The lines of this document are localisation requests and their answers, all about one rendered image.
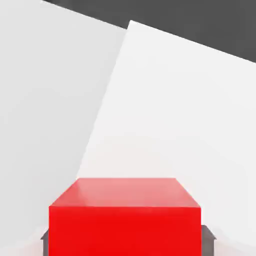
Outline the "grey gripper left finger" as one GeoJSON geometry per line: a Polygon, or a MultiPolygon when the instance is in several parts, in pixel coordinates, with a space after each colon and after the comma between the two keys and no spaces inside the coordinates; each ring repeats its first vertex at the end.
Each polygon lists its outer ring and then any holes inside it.
{"type": "Polygon", "coordinates": [[[49,256],[49,230],[37,234],[25,246],[23,256],[49,256]]]}

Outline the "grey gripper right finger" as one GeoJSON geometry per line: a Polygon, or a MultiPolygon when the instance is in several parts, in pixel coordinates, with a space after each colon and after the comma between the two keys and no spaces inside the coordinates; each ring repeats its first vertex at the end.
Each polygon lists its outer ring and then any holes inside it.
{"type": "Polygon", "coordinates": [[[233,256],[233,249],[223,241],[217,240],[212,231],[202,224],[201,256],[233,256]]]}

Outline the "small red cube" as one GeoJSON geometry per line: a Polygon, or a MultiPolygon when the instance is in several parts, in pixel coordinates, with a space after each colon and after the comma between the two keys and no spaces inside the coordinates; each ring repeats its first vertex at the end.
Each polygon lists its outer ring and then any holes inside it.
{"type": "Polygon", "coordinates": [[[79,178],[49,206],[49,256],[201,256],[201,235],[175,178],[79,178]]]}

